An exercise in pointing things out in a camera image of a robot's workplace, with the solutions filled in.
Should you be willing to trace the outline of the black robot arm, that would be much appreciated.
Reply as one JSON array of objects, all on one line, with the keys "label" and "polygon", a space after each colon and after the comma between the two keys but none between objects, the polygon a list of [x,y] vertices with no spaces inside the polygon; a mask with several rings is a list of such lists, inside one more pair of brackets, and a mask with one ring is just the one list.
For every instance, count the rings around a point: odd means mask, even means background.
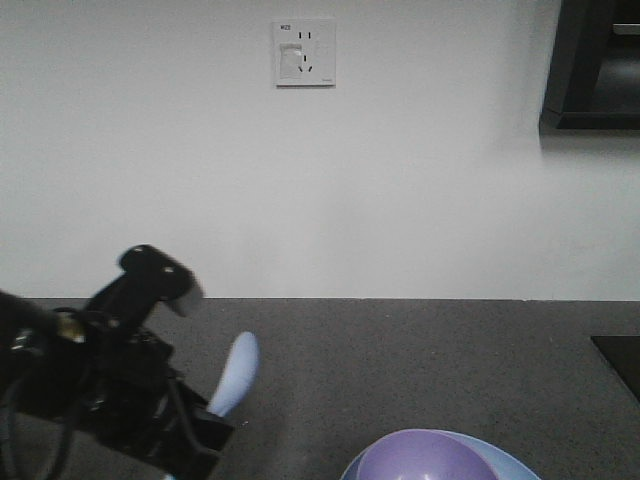
[{"label": "black robot arm", "polygon": [[73,435],[176,479],[206,479],[233,428],[171,367],[172,347],[137,327],[120,336],[100,311],[45,310],[1,295],[1,476],[24,479],[20,414],[60,427],[44,478],[60,477]]}]

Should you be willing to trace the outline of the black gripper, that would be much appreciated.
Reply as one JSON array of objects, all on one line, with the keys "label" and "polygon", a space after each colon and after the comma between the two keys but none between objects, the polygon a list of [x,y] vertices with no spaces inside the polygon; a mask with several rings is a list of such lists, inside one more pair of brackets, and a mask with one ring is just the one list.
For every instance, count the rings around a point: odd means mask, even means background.
[{"label": "black gripper", "polygon": [[206,479],[234,431],[182,382],[172,348],[138,328],[117,336],[101,315],[67,310],[1,314],[1,476],[24,479],[21,415],[56,423],[60,436],[46,479],[65,468],[73,436],[175,479]]}]

